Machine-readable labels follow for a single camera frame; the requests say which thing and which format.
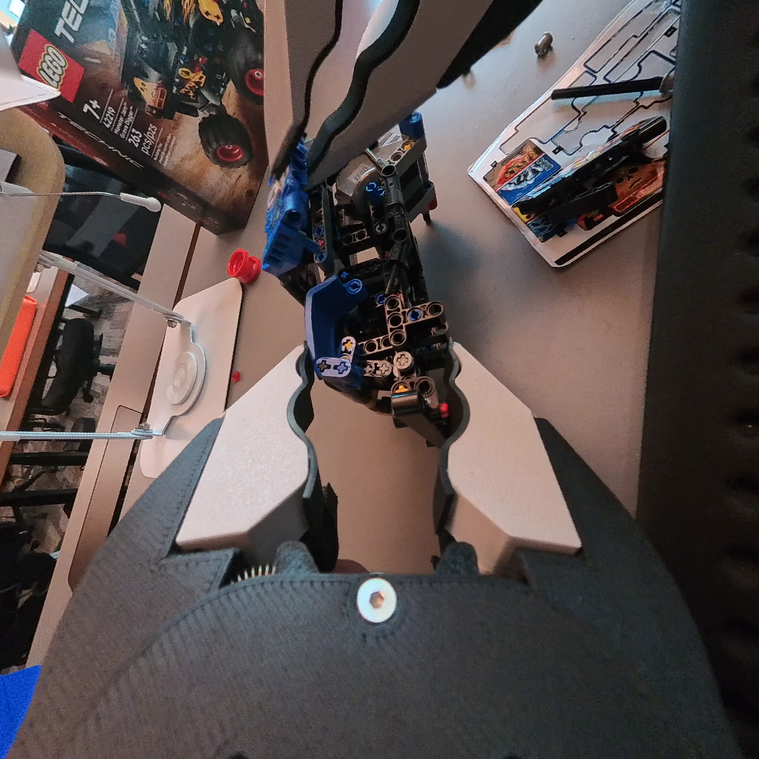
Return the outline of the monster truck set box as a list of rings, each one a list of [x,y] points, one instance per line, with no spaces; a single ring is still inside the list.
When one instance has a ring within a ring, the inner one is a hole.
[[[26,112],[215,234],[246,226],[268,165],[263,2],[26,2],[10,46],[59,97]]]

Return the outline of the wooden book stand tray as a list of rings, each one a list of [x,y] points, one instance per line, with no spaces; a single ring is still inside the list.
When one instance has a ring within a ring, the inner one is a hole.
[[[1,147],[20,159],[10,196],[1,197],[1,349],[49,231],[62,191],[64,162],[49,134],[21,109],[1,115]]]

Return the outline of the blue brick assembly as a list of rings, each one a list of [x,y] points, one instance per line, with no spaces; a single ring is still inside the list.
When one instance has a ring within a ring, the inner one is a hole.
[[[293,149],[285,172],[270,176],[266,204],[266,246],[262,270],[280,277],[301,265],[304,255],[316,255],[319,247],[305,232],[308,226],[309,198],[308,147],[300,140]]]

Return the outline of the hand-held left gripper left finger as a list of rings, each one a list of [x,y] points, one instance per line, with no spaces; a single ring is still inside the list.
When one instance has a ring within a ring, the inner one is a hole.
[[[286,355],[225,412],[176,536],[180,551],[238,549],[274,565],[302,541],[322,572],[338,557],[337,497],[323,487],[307,436],[313,421],[307,346]]]

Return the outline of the black blue brick truck model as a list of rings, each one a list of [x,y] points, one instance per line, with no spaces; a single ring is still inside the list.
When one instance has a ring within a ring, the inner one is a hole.
[[[437,205],[426,147],[413,111],[336,175],[305,187],[304,232],[319,252],[277,279],[303,305],[316,377],[441,447],[448,323],[428,294],[412,233],[412,221],[430,224]]]

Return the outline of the red wheel hub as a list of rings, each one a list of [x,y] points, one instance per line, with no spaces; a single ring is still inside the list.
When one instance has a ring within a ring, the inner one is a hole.
[[[226,271],[230,278],[242,284],[253,284],[261,275],[262,261],[247,250],[237,248],[228,259]]]

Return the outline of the white book stand base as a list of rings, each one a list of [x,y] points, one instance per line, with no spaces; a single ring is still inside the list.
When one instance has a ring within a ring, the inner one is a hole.
[[[221,417],[232,374],[242,286],[227,279],[181,300],[185,318],[166,328],[147,422],[160,432],[140,446],[140,469],[157,478],[206,424]]]

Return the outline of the black office chair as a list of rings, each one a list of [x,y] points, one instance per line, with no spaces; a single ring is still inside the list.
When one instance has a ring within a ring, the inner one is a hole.
[[[55,349],[55,374],[40,400],[39,413],[67,413],[81,392],[85,403],[93,402],[92,384],[97,374],[112,378],[115,365],[100,361],[102,336],[96,337],[93,324],[85,318],[68,320],[62,329],[62,341]]]

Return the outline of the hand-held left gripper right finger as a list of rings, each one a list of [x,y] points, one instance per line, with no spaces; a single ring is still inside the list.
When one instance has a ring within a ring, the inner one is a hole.
[[[516,549],[582,547],[531,410],[460,344],[444,381],[451,433],[433,496],[441,539],[471,545],[480,572],[505,572]]]

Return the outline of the black skull sticker panel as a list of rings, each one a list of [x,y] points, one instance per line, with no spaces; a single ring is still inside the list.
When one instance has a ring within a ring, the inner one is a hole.
[[[594,226],[607,210],[627,210],[644,181],[661,174],[662,160],[649,157],[646,148],[666,129],[662,116],[632,125],[536,186],[512,209],[542,242],[574,223]]]

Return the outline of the blue bin with tag label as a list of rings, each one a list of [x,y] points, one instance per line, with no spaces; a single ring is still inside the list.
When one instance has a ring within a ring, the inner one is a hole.
[[[41,666],[1,675],[1,758],[13,745],[30,707]]]

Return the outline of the black dotted mat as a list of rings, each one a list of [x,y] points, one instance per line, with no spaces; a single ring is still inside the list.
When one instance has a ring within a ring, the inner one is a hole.
[[[683,2],[638,518],[757,757],[758,2]]]

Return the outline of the sticker sheet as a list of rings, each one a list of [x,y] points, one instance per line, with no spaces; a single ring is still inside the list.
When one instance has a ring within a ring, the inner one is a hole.
[[[601,242],[661,204],[669,147],[672,92],[550,99],[557,88],[662,77],[675,71],[681,2],[630,2],[552,90],[509,124],[469,168],[469,176],[515,223],[552,267],[576,261]],[[644,181],[627,210],[607,210],[587,228],[579,223],[541,241],[512,204],[565,166],[586,156],[632,125],[662,116],[666,133],[646,154],[661,159],[660,176]]]

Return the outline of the long black axle grey end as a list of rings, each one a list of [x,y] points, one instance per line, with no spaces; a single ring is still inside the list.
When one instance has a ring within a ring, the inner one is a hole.
[[[579,98],[616,96],[621,94],[635,93],[664,93],[668,94],[673,89],[675,73],[670,71],[662,77],[646,79],[634,79],[629,81],[616,81],[612,83],[588,84],[568,88],[557,88],[550,93],[550,99],[574,100]]]

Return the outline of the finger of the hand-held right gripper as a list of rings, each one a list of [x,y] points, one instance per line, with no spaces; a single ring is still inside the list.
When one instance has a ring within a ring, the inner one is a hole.
[[[335,175],[436,90],[490,1],[398,2],[355,61],[345,99],[308,151],[308,186]]]
[[[310,117],[318,68],[341,32],[342,1],[264,2],[264,125],[270,170],[283,172]]]

